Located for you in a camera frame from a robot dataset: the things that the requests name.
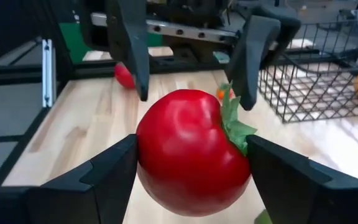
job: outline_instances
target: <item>black wire basket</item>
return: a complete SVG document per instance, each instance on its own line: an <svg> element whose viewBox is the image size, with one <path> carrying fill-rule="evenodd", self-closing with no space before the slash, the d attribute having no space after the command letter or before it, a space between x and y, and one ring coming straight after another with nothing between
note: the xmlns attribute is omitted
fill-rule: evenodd
<svg viewBox="0 0 358 224"><path fill-rule="evenodd" d="M259 91L283 123L358 116L358 21L302 25Z"/></svg>

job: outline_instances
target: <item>green stem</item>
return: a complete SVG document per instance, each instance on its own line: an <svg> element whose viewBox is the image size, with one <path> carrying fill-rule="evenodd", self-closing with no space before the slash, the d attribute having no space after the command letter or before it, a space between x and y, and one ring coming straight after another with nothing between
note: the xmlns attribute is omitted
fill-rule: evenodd
<svg viewBox="0 0 358 224"><path fill-rule="evenodd" d="M224 88L223 103L221 107L221 114L223 120L223 130L226 136L233 144L241 151L241 153L247 155L247 142L246 137L256 132L255 128L252 128L246 124L241 123L238 120L238 107L240 105L240 96L230 100L230 90L232 83L222 85Z"/></svg>

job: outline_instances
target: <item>table surface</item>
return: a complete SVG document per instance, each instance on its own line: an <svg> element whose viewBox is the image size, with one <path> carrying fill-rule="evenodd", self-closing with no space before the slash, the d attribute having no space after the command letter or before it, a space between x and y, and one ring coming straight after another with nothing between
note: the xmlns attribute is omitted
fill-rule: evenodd
<svg viewBox="0 0 358 224"><path fill-rule="evenodd" d="M167 49L150 52L170 54ZM88 52L85 60L107 58L107 53ZM194 88L214 95L218 85L226 81L222 71L154 75L150 77L147 102L139 101L134 90L124 90L113 78L71 81L4 185L41 185L134 133L148 108L167 93ZM282 124L259 96L252 111L239 109L239 119L256 127L257 134L265 139L358 178L358 117ZM251 180L244 195L230 208L208 217L181 217L154 202L136 178L124 223L253 223L263 209Z"/></svg>

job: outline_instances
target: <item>metal bar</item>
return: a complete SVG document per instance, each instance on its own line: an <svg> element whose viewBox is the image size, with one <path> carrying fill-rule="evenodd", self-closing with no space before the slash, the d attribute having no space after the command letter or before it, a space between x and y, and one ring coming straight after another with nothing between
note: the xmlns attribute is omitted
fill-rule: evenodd
<svg viewBox="0 0 358 224"><path fill-rule="evenodd" d="M0 75L0 85L18 85L25 83L40 83L42 81L42 72L30 73L11 73Z"/></svg>
<svg viewBox="0 0 358 224"><path fill-rule="evenodd" d="M41 65L0 65L0 75L6 75L10 73L34 73L41 72Z"/></svg>
<svg viewBox="0 0 358 224"><path fill-rule="evenodd" d="M226 64L220 63L177 63L159 65L158 67L150 68L150 74L166 74L166 73L181 73L181 72L197 72L207 70L222 70ZM114 76L114 67L99 67L99 68L81 68L76 71L75 80L87 78L111 78Z"/></svg>
<svg viewBox="0 0 358 224"><path fill-rule="evenodd" d="M302 49L286 49L285 54L287 55L299 55L299 54L319 54L319 49L309 49L309 48L302 48Z"/></svg>
<svg viewBox="0 0 358 224"><path fill-rule="evenodd" d="M20 139L22 137L23 137L23 135L0 136L0 143L1 142L17 142L17 141L20 141Z"/></svg>
<svg viewBox="0 0 358 224"><path fill-rule="evenodd" d="M25 131L23 138L16 144L10 155L5 160L4 164L0 167L0 185L5 181L5 178L9 175L15 163L19 160L27 144L30 142L32 136L37 132L38 127L48 114L49 109L43 108L40 113L35 117L32 124Z"/></svg>
<svg viewBox="0 0 358 224"><path fill-rule="evenodd" d="M117 60L91 60L83 61L74 64L75 69L90 69L90 68L103 68L103 67L114 67L119 63Z"/></svg>
<svg viewBox="0 0 358 224"><path fill-rule="evenodd" d="M48 69L48 53L47 53L47 47L48 47L48 40L42 40L42 107L47 107L47 101L48 101L48 77L47 77L47 69Z"/></svg>
<svg viewBox="0 0 358 224"><path fill-rule="evenodd" d="M46 48L46 56L47 56L47 59L46 59L46 78L45 78L45 93L46 95L44 96L44 100L46 101L46 106L48 107L52 107L51 106L51 100L52 100L52 94L51 94L51 87L52 87L52 83L51 83L51 76L52 76L52 46L50 45L51 44L51 40L48 39L47 40L47 48Z"/></svg>
<svg viewBox="0 0 358 224"><path fill-rule="evenodd" d="M91 20L92 24L95 26L107 26L105 14L94 12L91 14ZM147 31L152 34L169 35L223 44L233 44L237 40L237 35L235 32L226 30L190 27L173 22L156 21L150 19L146 20L146 23L148 27Z"/></svg>
<svg viewBox="0 0 358 224"><path fill-rule="evenodd" d="M54 47L52 47L52 51L51 51L51 54L52 54L52 60L51 60L51 64L52 64L52 67L51 67L51 97L52 97L52 104L56 102L56 99L57 99L57 74L56 74L56 49Z"/></svg>
<svg viewBox="0 0 358 224"><path fill-rule="evenodd" d="M278 58L273 65L293 65L295 61L297 64L309 64L309 63L339 63L339 60L334 55L308 55L307 57L299 57L299 55L290 54L288 58L280 57Z"/></svg>

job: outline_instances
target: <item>tomato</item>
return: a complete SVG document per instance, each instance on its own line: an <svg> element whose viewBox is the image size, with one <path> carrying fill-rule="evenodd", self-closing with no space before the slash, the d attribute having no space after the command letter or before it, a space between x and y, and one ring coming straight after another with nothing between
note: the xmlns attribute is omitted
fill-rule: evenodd
<svg viewBox="0 0 358 224"><path fill-rule="evenodd" d="M225 133L220 110L213 95L176 90L152 105L137 127L139 179L173 213L210 215L229 207L246 189L249 161ZM246 144L243 137L240 145Z"/></svg>
<svg viewBox="0 0 358 224"><path fill-rule="evenodd" d="M119 82L124 88L135 88L135 82L132 75L123 63L118 63L114 67L114 76L116 77L117 82Z"/></svg>

